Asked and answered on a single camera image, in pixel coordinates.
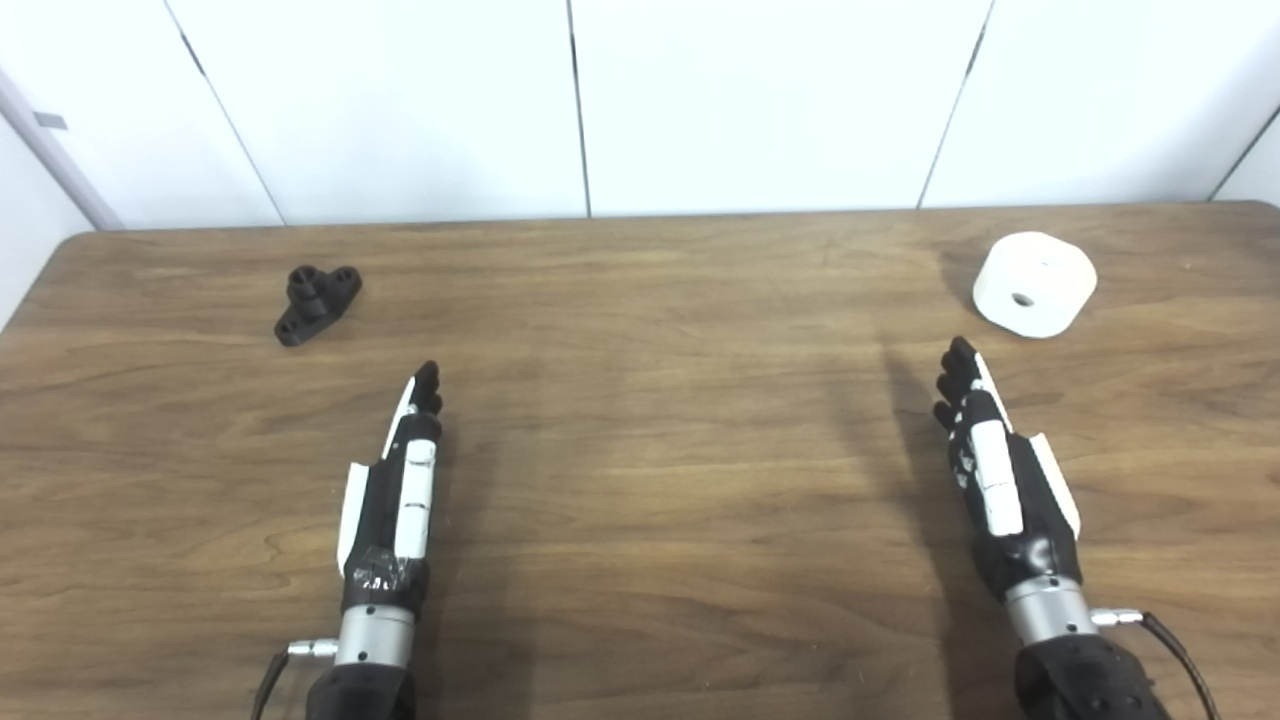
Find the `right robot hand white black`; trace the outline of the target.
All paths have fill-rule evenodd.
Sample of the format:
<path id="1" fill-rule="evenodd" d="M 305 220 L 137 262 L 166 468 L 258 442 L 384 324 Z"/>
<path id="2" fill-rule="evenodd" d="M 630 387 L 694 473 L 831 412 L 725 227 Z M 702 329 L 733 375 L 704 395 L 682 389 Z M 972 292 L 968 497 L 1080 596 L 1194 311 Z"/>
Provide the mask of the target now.
<path id="1" fill-rule="evenodd" d="M 1083 583 L 1079 512 L 1043 436 L 1027 437 L 998 397 L 986 360 L 964 337 L 940 360 L 933 415 L 947 436 L 947 459 L 974 527 L 972 557 L 997 600 L 1024 582 Z"/>

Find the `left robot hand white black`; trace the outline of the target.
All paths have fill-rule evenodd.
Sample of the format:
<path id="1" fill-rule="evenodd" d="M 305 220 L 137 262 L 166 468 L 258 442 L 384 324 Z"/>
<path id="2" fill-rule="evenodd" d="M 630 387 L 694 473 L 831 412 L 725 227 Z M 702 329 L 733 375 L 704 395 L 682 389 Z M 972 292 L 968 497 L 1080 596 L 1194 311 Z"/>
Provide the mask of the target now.
<path id="1" fill-rule="evenodd" d="M 379 460 L 349 465 L 335 551 L 343 610 L 421 614 L 442 407 L 440 369 L 428 361 L 404 386 Z"/>

